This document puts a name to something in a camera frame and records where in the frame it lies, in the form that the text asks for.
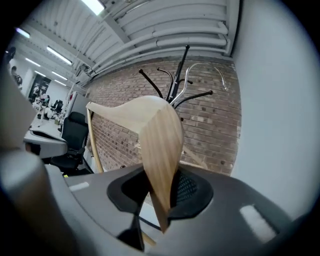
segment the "office chair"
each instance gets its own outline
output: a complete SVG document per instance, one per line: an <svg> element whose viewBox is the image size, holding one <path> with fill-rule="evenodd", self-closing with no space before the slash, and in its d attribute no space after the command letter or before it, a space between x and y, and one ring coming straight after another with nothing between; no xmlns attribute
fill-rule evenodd
<svg viewBox="0 0 320 256"><path fill-rule="evenodd" d="M83 143L88 135L88 124L85 123L85 115L78 112L71 114L64 119L62 138L66 140L68 151L64 155L52 157L50 164L59 167L64 175L76 176L82 174L83 171L78 171L77 167L82 162L82 157L85 152Z"/></svg>
<svg viewBox="0 0 320 256"><path fill-rule="evenodd" d="M56 100L55 103L51 105L51 110L58 115L61 113L63 105L62 100Z"/></svg>
<svg viewBox="0 0 320 256"><path fill-rule="evenodd" d="M55 103L53 105L51 105L50 109L52 111L55 111L56 110L56 107L57 107L57 104L58 104L59 100L56 100Z"/></svg>

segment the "ceiling light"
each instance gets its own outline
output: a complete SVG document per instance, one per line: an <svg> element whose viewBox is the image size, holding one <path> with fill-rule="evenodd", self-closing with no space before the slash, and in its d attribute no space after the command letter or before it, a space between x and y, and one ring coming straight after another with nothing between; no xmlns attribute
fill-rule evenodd
<svg viewBox="0 0 320 256"><path fill-rule="evenodd" d="M66 81L68 80L68 79L66 79L64 76L59 75L59 74L57 74L56 72L53 72L53 71L51 71L51 72L52 72L52 74L55 74L56 76L62 78L63 80L66 80Z"/></svg>
<svg viewBox="0 0 320 256"><path fill-rule="evenodd" d="M38 63L35 63L34 61L32 61L31 59L25 58L26 61L31 62L32 64L41 67Z"/></svg>
<svg viewBox="0 0 320 256"><path fill-rule="evenodd" d="M61 85L63 85L63 86L67 86L66 84L64 84L64 83L62 83L62 82L60 82L60 81L58 81L58 80L54 80L54 81L56 81L57 83L59 83L59 84L61 84Z"/></svg>
<svg viewBox="0 0 320 256"><path fill-rule="evenodd" d="M56 52L54 49L52 49L50 46L48 46L46 48L50 53L54 54L55 56L57 56L58 58L60 58L61 60L63 60L65 63L67 63L68 65L72 65L72 62L70 60L68 60L66 57L63 57L60 53Z"/></svg>
<svg viewBox="0 0 320 256"><path fill-rule="evenodd" d="M82 0L95 15L99 15L104 9L104 6L98 0Z"/></svg>
<svg viewBox="0 0 320 256"><path fill-rule="evenodd" d="M46 77L45 74L42 74L42 73L40 73L40 72L38 72L38 71L36 71L36 70L35 70L34 72L36 72L36 73L39 74L40 76Z"/></svg>
<svg viewBox="0 0 320 256"><path fill-rule="evenodd" d="M18 28L18 27L17 27L15 30L16 30L19 34L23 35L24 37L30 38L30 34L29 34L28 32L26 32L26 31L22 30L21 28Z"/></svg>

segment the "chair backrest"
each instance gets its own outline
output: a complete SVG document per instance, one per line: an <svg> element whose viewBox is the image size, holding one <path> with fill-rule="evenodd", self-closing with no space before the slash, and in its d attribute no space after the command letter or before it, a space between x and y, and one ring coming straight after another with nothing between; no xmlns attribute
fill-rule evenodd
<svg viewBox="0 0 320 256"><path fill-rule="evenodd" d="M56 105L55 110L56 110L56 111L61 111L63 105L64 105L64 104L63 104L62 100L59 100L59 102L58 102L57 105Z"/></svg>
<svg viewBox="0 0 320 256"><path fill-rule="evenodd" d="M82 148L88 131L89 128L85 122L85 115L78 112L71 112L71 114L64 119L61 137L66 140L68 148L78 151Z"/></svg>
<svg viewBox="0 0 320 256"><path fill-rule="evenodd" d="M57 106L58 102L59 102L59 100L56 100L56 101L55 101L55 103L53 104L53 106L52 106L52 107L53 107L54 109L56 108L56 106Z"/></svg>

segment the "chair armrest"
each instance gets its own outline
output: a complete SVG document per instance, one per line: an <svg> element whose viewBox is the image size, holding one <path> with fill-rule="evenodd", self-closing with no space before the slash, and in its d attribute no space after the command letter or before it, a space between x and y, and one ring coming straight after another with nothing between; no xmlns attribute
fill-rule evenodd
<svg viewBox="0 0 320 256"><path fill-rule="evenodd" d="M70 156L73 156L73 157L78 158L78 157L82 156L82 155L84 154L84 152L85 152L85 148L82 147L82 148L80 148L78 151L69 150L69 151L67 152L67 154L70 155Z"/></svg>
<svg viewBox="0 0 320 256"><path fill-rule="evenodd" d="M80 148L76 153L79 155L83 155L85 153L85 148L84 147Z"/></svg>

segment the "black metal hook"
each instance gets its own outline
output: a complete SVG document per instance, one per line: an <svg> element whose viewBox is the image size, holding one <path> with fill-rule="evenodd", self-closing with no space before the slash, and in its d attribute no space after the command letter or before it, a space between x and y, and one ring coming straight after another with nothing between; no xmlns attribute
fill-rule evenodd
<svg viewBox="0 0 320 256"><path fill-rule="evenodd" d="M181 74L181 71L182 71L182 67L184 66L184 63L185 63L189 48L190 48L190 45L186 45L185 46L185 51L184 51L182 60L179 62L179 65L178 65L178 68L176 70L172 85L169 88L169 92L168 92L168 95L166 97L166 101L169 102L169 103L177 96L177 92L178 92L178 88L179 88L180 74Z"/></svg>
<svg viewBox="0 0 320 256"><path fill-rule="evenodd" d="M146 73L144 73L144 71L143 71L142 69L139 69L139 73L144 76L144 78L153 86L153 88L154 88L154 89L156 90L156 92L159 94L159 97L163 99L164 97L162 96L161 91L160 91L159 88L155 85L155 83L152 82L152 80L146 75Z"/></svg>
<svg viewBox="0 0 320 256"><path fill-rule="evenodd" d="M189 97L186 97L182 100L180 100L175 106L174 106L174 109L176 109L180 104L188 101L188 100L192 100L192 99L195 99L195 98L199 98L199 97L202 97L202 96L206 96L206 95L212 95L214 94L214 92L212 90L210 91L207 91L207 92L203 92L203 93L199 93L199 94L196 94L196 95L192 95L192 96L189 96Z"/></svg>
<svg viewBox="0 0 320 256"><path fill-rule="evenodd" d="M182 81L184 81L184 80L185 80L184 78L180 79L179 82L178 82L178 85L179 85ZM188 83L189 83L190 85L192 85L194 82L188 80Z"/></svg>

